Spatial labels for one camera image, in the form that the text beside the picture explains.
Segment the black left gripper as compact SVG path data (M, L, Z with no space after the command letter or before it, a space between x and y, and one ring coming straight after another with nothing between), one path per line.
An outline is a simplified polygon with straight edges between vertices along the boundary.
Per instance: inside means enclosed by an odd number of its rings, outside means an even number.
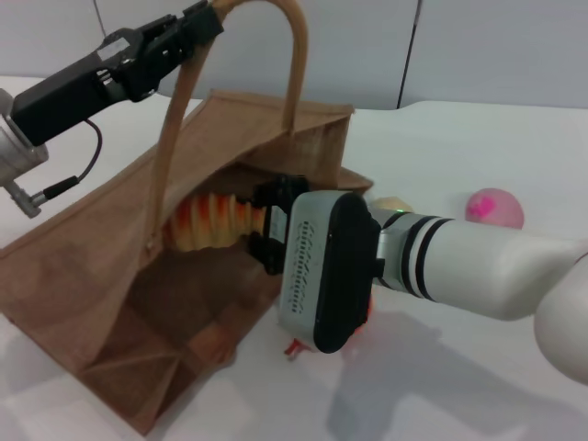
M107 107L140 102L183 60L172 48L182 19L120 28L81 60L14 98L12 121L37 147Z

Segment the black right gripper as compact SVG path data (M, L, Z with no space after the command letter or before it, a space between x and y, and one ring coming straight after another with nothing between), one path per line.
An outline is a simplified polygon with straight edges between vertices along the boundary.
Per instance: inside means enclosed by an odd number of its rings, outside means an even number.
M296 198L307 192L310 192L310 184L302 175L278 175L254 188L252 205L268 208L264 236L252 233L247 248L249 255L270 276L283 273L291 208Z

